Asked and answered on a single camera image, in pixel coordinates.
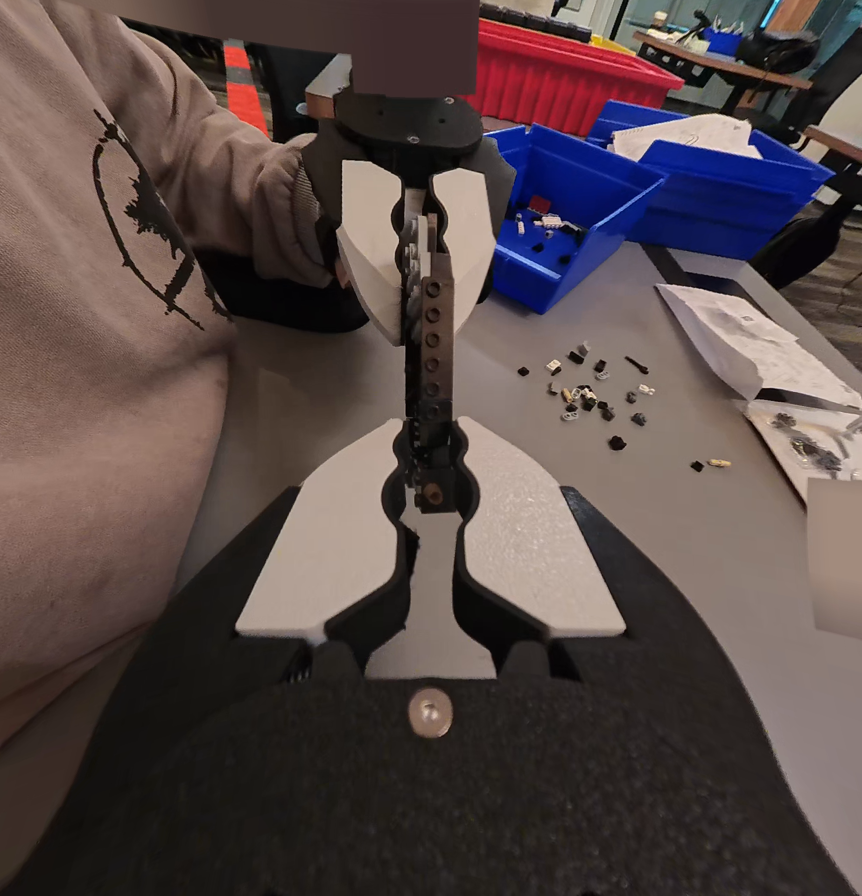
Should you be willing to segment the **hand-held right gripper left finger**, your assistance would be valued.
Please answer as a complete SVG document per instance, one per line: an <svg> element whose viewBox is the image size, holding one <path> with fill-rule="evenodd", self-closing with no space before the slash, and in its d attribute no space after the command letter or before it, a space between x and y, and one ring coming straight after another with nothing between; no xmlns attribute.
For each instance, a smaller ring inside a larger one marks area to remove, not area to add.
<svg viewBox="0 0 862 896"><path fill-rule="evenodd" d="M402 521L405 423L389 420L299 487L235 623L244 637L346 644L366 670L405 629L413 531Z"/></svg>

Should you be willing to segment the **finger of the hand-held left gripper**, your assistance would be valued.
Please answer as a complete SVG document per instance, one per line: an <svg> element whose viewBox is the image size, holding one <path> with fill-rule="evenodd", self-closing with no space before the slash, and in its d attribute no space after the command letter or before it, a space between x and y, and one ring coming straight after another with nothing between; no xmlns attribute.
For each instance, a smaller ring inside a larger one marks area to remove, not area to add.
<svg viewBox="0 0 862 896"><path fill-rule="evenodd" d="M496 239L487 187L482 173L449 170L437 173L432 192L442 209L442 240L454 280L454 331L470 318L486 281Z"/></svg>
<svg viewBox="0 0 862 896"><path fill-rule="evenodd" d="M392 346L400 346L402 275L392 213L402 199L402 182L369 161L344 160L341 186L341 261L370 321Z"/></svg>

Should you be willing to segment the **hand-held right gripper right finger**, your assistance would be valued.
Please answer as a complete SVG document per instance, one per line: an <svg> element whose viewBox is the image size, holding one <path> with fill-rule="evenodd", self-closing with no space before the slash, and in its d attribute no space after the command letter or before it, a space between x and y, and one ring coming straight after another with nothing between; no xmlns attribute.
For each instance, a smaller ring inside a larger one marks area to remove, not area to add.
<svg viewBox="0 0 862 896"><path fill-rule="evenodd" d="M469 417L452 431L455 619L501 674L518 644L611 639L627 623L556 479Z"/></svg>

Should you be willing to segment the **black brick chassis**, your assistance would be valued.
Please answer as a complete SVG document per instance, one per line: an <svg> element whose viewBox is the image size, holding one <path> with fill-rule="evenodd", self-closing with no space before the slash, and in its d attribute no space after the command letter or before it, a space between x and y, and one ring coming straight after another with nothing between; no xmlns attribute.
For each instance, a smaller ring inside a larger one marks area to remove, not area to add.
<svg viewBox="0 0 862 896"><path fill-rule="evenodd" d="M435 213L405 225L401 240L401 323L410 465L418 472L449 462L454 419L455 282Z"/></svg>

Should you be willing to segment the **grey axle brick assembly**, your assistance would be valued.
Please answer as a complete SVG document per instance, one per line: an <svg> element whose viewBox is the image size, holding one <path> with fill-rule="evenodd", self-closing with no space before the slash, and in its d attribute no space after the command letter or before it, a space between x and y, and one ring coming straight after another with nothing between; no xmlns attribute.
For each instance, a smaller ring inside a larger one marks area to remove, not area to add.
<svg viewBox="0 0 862 896"><path fill-rule="evenodd" d="M415 506L423 514L460 513L460 483L454 465L415 467L411 472Z"/></svg>

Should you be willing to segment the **person's left forearm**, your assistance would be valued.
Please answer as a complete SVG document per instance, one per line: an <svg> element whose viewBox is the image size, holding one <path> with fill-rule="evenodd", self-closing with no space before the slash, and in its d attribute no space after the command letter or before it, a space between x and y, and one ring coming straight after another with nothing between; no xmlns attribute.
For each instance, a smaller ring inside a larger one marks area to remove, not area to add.
<svg viewBox="0 0 862 896"><path fill-rule="evenodd" d="M183 236L201 252L249 259L261 278L327 287L318 202L302 167L308 138L269 140L219 106L183 63L173 74L160 192Z"/></svg>

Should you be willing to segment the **wood-edged office desk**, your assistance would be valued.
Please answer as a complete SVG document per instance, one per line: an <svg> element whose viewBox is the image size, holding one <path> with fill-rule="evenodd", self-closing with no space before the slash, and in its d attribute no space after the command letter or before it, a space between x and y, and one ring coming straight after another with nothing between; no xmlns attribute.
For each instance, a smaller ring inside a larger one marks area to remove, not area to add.
<svg viewBox="0 0 862 896"><path fill-rule="evenodd" d="M818 126L808 126L804 138L810 143L826 149L820 164L831 172L818 193L832 192L838 198L862 207L862 137L847 136L825 130Z"/></svg>
<svg viewBox="0 0 862 896"><path fill-rule="evenodd" d="M809 91L813 86L812 81L796 74L773 73L729 56L696 52L646 31L635 31L633 39L638 42L639 58L680 78L683 86L702 88L713 75L728 84L730 94L720 108L724 115L734 114L745 105L746 98L754 101L764 93L772 97L778 91Z"/></svg>

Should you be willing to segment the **loose mixed brick pieces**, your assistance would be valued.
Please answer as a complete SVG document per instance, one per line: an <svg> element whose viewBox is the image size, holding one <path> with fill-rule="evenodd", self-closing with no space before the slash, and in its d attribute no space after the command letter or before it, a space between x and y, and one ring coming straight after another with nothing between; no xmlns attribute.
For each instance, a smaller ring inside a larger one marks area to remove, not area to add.
<svg viewBox="0 0 862 896"><path fill-rule="evenodd" d="M508 213L518 249L558 272L573 263L589 235L588 227L541 206L511 203Z"/></svg>

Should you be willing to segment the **red black striped panel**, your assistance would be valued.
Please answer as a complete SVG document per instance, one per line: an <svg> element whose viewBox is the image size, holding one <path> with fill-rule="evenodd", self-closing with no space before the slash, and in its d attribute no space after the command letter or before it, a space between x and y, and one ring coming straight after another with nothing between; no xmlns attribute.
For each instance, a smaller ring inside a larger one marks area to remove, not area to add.
<svg viewBox="0 0 862 896"><path fill-rule="evenodd" d="M247 125L269 136L267 118L260 104L252 64L245 43L223 41L225 93L228 109Z"/></svg>

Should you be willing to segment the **red plastic bin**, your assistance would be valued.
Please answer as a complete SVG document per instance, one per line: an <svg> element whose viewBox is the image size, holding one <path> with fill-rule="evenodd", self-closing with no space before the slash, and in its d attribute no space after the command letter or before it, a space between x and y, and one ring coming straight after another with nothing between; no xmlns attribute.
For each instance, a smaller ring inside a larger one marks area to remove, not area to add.
<svg viewBox="0 0 862 896"><path fill-rule="evenodd" d="M481 19L477 87L486 118L586 136L612 99L661 108L683 80L630 51Z"/></svg>

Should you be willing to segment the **printed white paper bag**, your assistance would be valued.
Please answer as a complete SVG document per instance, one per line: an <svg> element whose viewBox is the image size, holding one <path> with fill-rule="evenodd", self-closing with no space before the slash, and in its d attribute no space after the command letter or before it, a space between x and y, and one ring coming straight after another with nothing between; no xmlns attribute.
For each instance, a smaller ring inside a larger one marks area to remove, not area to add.
<svg viewBox="0 0 862 896"><path fill-rule="evenodd" d="M742 398L765 389L862 410L862 396L746 300L660 283L660 297L711 370Z"/></svg>
<svg viewBox="0 0 862 896"><path fill-rule="evenodd" d="M640 161L658 140L761 160L761 151L750 143L750 135L746 121L709 114L615 131L610 146L632 161Z"/></svg>

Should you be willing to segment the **clear plastic parts bag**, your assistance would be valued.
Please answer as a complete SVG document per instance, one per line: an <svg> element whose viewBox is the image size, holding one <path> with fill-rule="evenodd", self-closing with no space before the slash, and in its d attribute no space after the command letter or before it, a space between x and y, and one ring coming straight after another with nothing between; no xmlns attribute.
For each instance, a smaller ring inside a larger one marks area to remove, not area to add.
<svg viewBox="0 0 862 896"><path fill-rule="evenodd" d="M765 399L741 411L804 504L811 481L862 482L862 434L841 435L859 414Z"/></svg>

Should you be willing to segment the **black backpack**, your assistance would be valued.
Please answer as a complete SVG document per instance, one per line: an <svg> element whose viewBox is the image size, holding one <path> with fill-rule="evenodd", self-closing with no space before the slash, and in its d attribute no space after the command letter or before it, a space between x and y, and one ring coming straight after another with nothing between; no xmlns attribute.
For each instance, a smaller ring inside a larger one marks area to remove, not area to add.
<svg viewBox="0 0 862 896"><path fill-rule="evenodd" d="M841 222L834 218L797 218L749 261L774 289L782 290L811 273L836 251Z"/></svg>

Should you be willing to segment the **black bag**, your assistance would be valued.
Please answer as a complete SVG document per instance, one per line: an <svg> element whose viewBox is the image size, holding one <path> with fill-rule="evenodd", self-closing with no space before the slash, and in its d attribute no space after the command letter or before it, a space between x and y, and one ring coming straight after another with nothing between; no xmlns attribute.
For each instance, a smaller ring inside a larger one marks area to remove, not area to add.
<svg viewBox="0 0 862 896"><path fill-rule="evenodd" d="M807 30L775 32L755 29L739 42L735 59L768 73L794 74L811 65L820 50L820 39Z"/></svg>

